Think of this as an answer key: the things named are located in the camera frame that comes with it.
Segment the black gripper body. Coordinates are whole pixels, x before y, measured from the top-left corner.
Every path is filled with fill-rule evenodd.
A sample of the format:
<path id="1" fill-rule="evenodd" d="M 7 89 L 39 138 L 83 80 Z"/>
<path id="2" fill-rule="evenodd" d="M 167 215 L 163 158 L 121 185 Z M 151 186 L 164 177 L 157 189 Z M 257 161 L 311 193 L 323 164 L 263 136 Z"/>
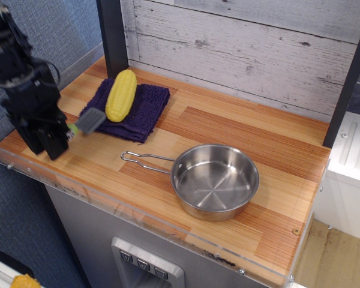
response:
<path id="1" fill-rule="evenodd" d="M 58 108 L 61 98 L 49 64 L 26 66 L 26 72 L 0 81 L 9 99 L 4 104 L 14 125 L 21 119 L 36 130 L 57 130 L 67 137 L 67 117 Z"/>

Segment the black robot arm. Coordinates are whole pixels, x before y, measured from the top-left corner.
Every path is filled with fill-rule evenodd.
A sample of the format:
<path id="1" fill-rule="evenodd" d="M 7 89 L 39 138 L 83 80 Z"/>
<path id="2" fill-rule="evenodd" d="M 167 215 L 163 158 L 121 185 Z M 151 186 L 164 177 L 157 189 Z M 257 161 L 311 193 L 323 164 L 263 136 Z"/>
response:
<path id="1" fill-rule="evenodd" d="M 59 109 L 57 79 L 45 60 L 32 56 L 27 36 L 8 7 L 0 1 L 0 88 L 6 93 L 1 106 L 28 148 L 47 152 L 51 160 L 68 149 L 70 130 Z"/>

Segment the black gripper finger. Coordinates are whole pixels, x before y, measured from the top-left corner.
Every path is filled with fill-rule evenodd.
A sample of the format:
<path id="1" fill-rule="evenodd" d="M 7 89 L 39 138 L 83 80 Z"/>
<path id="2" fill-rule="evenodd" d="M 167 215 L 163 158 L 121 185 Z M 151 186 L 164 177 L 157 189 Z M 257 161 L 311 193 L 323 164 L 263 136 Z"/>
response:
<path id="1" fill-rule="evenodd" d="M 56 160 L 68 149 L 66 135 L 57 130 L 38 129 L 38 138 L 51 160 Z"/>
<path id="2" fill-rule="evenodd" d="M 36 130 L 33 129 L 27 121 L 21 119 L 20 121 L 16 122 L 15 127 L 21 138 L 33 153 L 38 155 L 45 151 L 45 148 L 41 143 Z"/>

